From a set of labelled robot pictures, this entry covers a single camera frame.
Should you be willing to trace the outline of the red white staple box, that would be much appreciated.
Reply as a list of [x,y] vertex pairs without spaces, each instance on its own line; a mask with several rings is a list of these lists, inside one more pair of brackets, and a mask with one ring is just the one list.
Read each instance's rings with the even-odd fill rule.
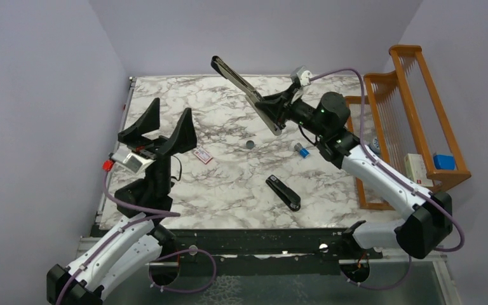
[[196,148],[193,154],[205,165],[213,160],[212,155],[203,148]]

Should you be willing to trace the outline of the long black silver stapler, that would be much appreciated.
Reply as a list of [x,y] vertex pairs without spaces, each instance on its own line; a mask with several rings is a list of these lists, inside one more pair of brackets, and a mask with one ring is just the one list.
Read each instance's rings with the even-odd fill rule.
[[281,135],[281,129],[276,126],[275,123],[270,118],[268,118],[265,113],[263,113],[260,109],[256,107],[256,103],[262,102],[264,99],[254,86],[252,86],[237,72],[232,70],[232,68],[230,68],[230,66],[228,66],[225,61],[223,61],[223,59],[221,59],[217,55],[214,55],[212,57],[210,65],[218,74],[230,81],[245,94],[246,101],[266,124],[266,126],[269,128],[273,135]]

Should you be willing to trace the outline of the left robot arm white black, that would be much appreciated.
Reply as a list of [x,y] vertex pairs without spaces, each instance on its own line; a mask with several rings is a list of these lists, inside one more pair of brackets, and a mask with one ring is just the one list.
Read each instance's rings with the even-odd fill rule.
[[115,165],[143,177],[114,193],[104,186],[105,197],[117,204],[122,217],[83,255],[48,271],[50,304],[102,304],[138,268],[172,257],[175,245],[170,234],[155,230],[163,219],[178,216],[171,210],[170,192],[177,181],[172,176],[172,156],[197,146],[192,109],[184,109],[171,136],[146,137],[160,126],[160,99],[155,98],[136,122],[118,133],[119,144],[102,166],[104,182]]

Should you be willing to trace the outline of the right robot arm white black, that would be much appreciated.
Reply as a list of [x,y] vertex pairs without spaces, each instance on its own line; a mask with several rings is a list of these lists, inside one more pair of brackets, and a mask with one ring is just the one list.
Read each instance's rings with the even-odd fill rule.
[[255,102],[254,109],[276,135],[287,121],[311,132],[326,161],[360,179],[400,214],[401,220],[360,221],[345,230],[341,250],[346,257],[356,259],[371,248],[401,248],[424,259],[451,234],[452,198],[417,185],[372,154],[345,127],[350,109],[340,93],[329,91],[312,107],[285,91]]

